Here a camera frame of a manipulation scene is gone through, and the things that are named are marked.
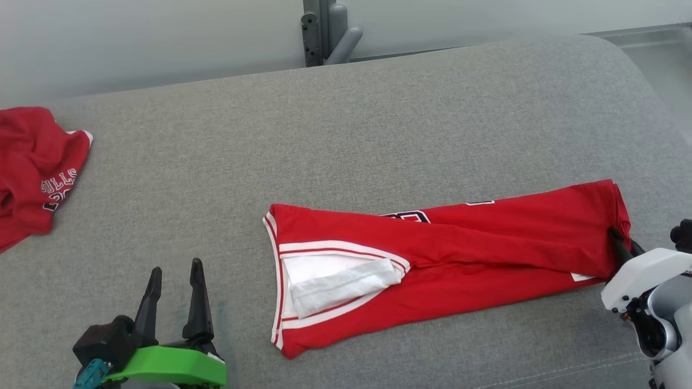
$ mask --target gray floor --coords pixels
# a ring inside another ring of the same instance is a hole
[[[595,35],[630,56],[692,144],[692,28]]]

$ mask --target white wall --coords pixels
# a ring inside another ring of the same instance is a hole
[[[363,27],[354,57],[692,22],[692,0],[337,0]]]
[[[354,57],[692,21],[692,0],[339,0]],[[0,107],[304,66],[301,0],[0,0]]]
[[[304,66],[301,0],[0,0],[0,107]]]

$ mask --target red jersey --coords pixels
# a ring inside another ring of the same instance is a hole
[[[271,341],[285,356],[604,282],[618,267],[609,227],[630,244],[610,180],[384,216],[271,206]]]
[[[0,253],[51,230],[92,140],[86,131],[62,131],[45,108],[0,110]]]

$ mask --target metal bracket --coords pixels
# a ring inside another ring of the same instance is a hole
[[[363,36],[359,27],[348,28],[346,6],[336,0],[303,0],[300,18],[305,66],[348,62]]]
[[[305,67],[322,64],[322,41],[320,39],[320,19],[312,12],[300,18],[305,46]]]

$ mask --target gray fabric surface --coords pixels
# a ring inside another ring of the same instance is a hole
[[[647,388],[600,286],[395,327],[297,359],[269,341],[273,202],[382,214],[620,186],[645,248],[690,217],[690,149],[636,67],[593,37],[459,48],[56,102],[95,140],[50,235],[0,255],[3,388],[67,388],[71,346],[136,313],[163,268],[158,338],[207,273],[231,387]]]

